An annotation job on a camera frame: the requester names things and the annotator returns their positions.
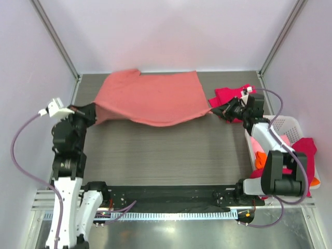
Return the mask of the salmon pink t-shirt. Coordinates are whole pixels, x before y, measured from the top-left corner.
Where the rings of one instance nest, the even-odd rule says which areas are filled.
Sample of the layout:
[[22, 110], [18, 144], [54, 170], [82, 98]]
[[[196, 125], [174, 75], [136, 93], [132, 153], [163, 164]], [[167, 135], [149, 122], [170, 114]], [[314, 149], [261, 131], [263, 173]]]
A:
[[174, 126], [206, 115], [208, 105], [197, 72], [143, 75], [111, 73], [94, 100], [97, 123], [129, 119], [154, 127]]

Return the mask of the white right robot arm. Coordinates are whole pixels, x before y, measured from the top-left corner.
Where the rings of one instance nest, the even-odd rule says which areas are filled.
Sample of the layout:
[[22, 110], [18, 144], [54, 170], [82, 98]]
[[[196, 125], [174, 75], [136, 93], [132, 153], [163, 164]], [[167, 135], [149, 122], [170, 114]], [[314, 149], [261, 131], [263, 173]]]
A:
[[241, 120], [243, 128], [267, 155], [262, 175], [243, 180], [242, 187], [233, 193], [235, 202], [246, 205], [253, 195], [275, 196], [277, 199], [287, 196], [297, 197], [298, 200], [293, 204], [299, 204], [309, 190], [307, 156], [295, 152], [275, 132], [272, 121], [264, 117], [264, 103], [262, 94], [251, 93], [241, 98], [235, 97], [211, 110], [228, 122]]

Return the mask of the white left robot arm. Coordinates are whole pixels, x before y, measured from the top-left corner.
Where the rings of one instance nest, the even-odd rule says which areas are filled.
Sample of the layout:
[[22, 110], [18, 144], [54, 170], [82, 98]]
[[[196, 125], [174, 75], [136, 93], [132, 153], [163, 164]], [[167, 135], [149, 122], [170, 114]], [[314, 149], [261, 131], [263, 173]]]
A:
[[95, 104], [50, 109], [61, 115], [51, 130], [54, 160], [53, 190], [56, 196], [46, 248], [88, 248], [88, 237], [99, 207], [107, 206], [110, 193], [104, 182], [89, 182], [81, 194], [87, 156], [87, 129], [96, 123]]

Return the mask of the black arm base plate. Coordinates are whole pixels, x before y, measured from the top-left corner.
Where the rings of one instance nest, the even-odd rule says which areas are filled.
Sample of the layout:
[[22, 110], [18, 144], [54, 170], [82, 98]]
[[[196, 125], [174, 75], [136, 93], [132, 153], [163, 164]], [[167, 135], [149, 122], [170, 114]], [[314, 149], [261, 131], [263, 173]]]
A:
[[192, 186], [108, 186], [90, 182], [82, 190], [96, 190], [102, 195], [106, 213], [207, 214], [229, 213], [248, 208], [249, 220], [256, 207], [264, 206], [259, 196], [245, 195], [239, 184]]

